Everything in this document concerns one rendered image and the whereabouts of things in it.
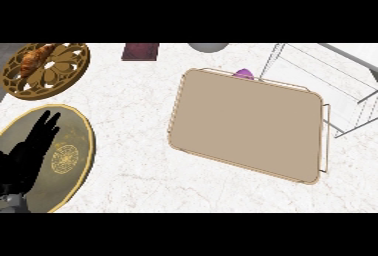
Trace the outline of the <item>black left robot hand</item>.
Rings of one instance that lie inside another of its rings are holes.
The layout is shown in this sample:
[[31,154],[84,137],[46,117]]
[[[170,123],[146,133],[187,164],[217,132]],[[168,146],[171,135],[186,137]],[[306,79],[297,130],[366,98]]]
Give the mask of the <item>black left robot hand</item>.
[[15,145],[9,154],[0,151],[0,196],[25,195],[31,190],[44,156],[59,132],[59,117],[60,113],[50,115],[50,111],[46,110],[25,140]]

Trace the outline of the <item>purple bell pepper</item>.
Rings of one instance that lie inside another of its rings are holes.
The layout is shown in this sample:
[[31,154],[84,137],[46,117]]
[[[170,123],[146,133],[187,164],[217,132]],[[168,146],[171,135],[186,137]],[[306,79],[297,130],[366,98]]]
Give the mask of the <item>purple bell pepper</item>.
[[254,79],[254,75],[248,69],[238,70],[233,76],[249,80]]

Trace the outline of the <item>grey gold-rimmed round placemat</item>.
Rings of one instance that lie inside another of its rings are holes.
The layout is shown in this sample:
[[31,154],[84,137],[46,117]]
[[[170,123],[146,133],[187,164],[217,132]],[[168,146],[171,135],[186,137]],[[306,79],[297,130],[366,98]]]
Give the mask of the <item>grey gold-rimmed round placemat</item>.
[[69,201],[86,181],[96,149],[93,129],[84,115],[65,104],[47,104],[28,110],[6,126],[0,132],[0,150],[9,153],[26,138],[46,110],[52,115],[60,113],[56,123],[59,132],[44,156],[34,187],[25,195],[32,213],[55,212]]

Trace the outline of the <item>brown carved wooden trivet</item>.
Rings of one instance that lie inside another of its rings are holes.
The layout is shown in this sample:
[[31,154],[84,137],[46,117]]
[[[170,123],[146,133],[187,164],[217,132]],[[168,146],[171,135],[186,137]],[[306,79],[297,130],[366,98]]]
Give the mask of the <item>brown carved wooden trivet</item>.
[[24,54],[43,43],[25,44],[9,58],[0,72],[3,90],[22,100],[46,99],[63,92],[80,80],[90,63],[90,50],[84,43],[58,43],[35,72],[21,77]]

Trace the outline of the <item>brown croissant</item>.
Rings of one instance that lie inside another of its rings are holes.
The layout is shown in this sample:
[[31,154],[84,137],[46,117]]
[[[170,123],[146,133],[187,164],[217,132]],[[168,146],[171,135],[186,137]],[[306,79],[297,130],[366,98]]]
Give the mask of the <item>brown croissant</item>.
[[35,70],[43,65],[47,57],[50,56],[55,50],[53,44],[46,44],[38,49],[28,51],[24,54],[22,62],[21,62],[21,77],[26,78]]

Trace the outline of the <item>dark red rectangular block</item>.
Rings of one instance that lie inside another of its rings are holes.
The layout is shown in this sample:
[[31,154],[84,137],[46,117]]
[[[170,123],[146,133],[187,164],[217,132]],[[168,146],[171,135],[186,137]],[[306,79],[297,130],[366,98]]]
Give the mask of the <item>dark red rectangular block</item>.
[[122,51],[122,61],[155,61],[158,57],[158,43],[127,43]]

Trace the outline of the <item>grey round object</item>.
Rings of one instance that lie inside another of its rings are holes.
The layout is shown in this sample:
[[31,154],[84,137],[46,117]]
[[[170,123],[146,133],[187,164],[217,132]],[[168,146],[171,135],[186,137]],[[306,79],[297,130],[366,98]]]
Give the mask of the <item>grey round object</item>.
[[202,53],[214,53],[226,48],[227,43],[190,43],[189,46]]

